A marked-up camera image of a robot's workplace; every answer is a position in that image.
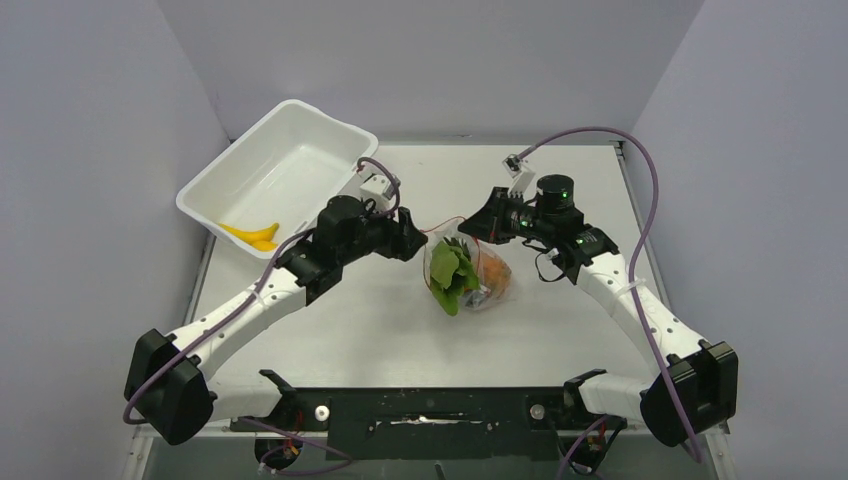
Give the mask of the toy pineapple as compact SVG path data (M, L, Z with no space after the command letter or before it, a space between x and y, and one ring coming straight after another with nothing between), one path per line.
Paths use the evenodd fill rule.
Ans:
M481 250L477 270L480 288L474 292L472 307L482 309L504 300L512 286L512 270L498 255Z

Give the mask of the clear zip top bag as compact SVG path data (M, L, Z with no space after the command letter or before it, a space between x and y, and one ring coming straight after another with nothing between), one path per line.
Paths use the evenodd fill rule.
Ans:
M449 316L491 308L513 290L510 266L481 240L460 232L463 221L451 217L424 231L424 284Z

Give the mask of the green toy vegetable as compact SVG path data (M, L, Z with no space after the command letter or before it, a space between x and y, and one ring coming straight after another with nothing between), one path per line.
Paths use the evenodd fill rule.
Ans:
M454 237L443 237L431 250L427 279L431 294L449 316L459 313L466 293L480 288L469 247Z

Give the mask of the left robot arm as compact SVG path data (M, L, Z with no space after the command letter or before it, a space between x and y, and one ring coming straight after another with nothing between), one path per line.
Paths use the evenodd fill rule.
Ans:
M244 291L189 325L138 338L124 387L125 421L134 423L138 412L138 423L179 445L211 421L268 416L282 401L285 382L265 370L230 383L215 377L220 367L337 285L347 265L371 254L409 261L426 243L405 207L384 215L352 196L329 199L316 225L284 241Z

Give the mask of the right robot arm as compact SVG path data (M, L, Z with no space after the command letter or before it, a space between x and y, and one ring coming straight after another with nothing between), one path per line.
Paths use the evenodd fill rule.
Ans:
M532 202L493 188L484 206L458 227L481 242L520 238L540 243L553 265L592 297L625 333L656 374L651 382L595 369L567 381L562 411L585 427L602 415L645 425L662 444L676 447L736 412L738 356L688 327L644 286L618 246L587 223L575 206L572 178L538 180Z

